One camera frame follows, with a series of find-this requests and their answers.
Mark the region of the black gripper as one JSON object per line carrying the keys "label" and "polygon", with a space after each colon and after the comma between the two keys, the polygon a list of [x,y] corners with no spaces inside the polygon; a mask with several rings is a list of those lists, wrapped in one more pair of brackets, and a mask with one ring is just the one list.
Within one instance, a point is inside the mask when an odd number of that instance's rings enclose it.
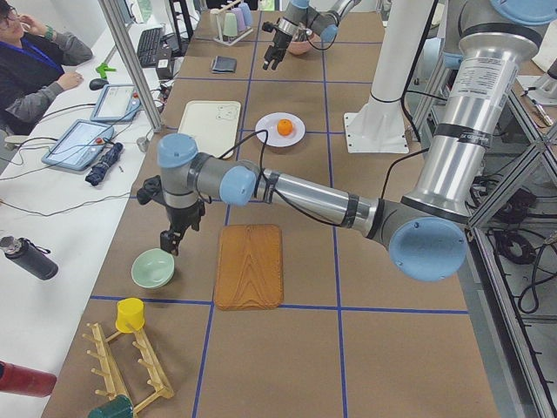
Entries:
{"label": "black gripper", "polygon": [[271,22],[263,23],[263,31],[269,33],[275,32],[272,45],[267,48],[264,55],[264,70],[268,70],[271,61],[273,61],[272,70],[275,71],[284,59],[286,50],[291,42],[291,33],[287,31],[288,29],[289,23],[286,21],[277,21],[275,24]]}
{"label": "black gripper", "polygon": [[185,236],[188,228],[199,230],[205,215],[205,203],[195,192],[176,194],[164,189],[159,175],[148,178],[137,191],[140,205],[154,201],[166,210],[169,228],[159,236],[160,249],[172,255],[179,254],[179,238]]}

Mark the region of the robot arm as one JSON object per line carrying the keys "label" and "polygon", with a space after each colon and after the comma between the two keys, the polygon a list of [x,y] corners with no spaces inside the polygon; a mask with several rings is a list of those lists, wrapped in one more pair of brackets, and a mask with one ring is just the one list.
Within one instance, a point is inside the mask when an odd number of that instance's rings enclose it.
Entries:
{"label": "robot arm", "polygon": [[331,9],[320,12],[309,1],[289,2],[283,16],[276,23],[264,22],[262,25],[263,31],[274,34],[272,44],[264,55],[263,69],[277,69],[287,48],[301,29],[310,30],[324,43],[332,43],[338,34],[340,22],[358,4],[360,0],[337,1]]}
{"label": "robot arm", "polygon": [[467,252],[466,198],[492,143],[521,65],[534,57],[556,18],[553,1],[451,1],[445,55],[456,78],[415,187],[397,202],[366,199],[264,168],[201,152],[183,133],[157,146],[160,173],[138,190],[140,204],[156,202],[170,222],[160,245],[177,253],[188,229],[198,229],[205,200],[231,206],[250,199],[281,202],[329,226],[351,228],[380,243],[393,264],[416,280],[442,280]]}

